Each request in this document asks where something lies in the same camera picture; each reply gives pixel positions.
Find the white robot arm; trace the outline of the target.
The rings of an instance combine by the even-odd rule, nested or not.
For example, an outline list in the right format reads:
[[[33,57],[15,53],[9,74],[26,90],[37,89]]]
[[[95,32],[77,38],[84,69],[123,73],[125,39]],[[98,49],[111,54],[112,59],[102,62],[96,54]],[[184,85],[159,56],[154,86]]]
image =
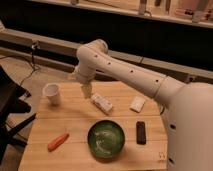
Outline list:
[[[213,85],[184,83],[114,59],[101,39],[77,49],[76,79],[90,83],[100,70],[168,110],[168,171],[213,171]]]

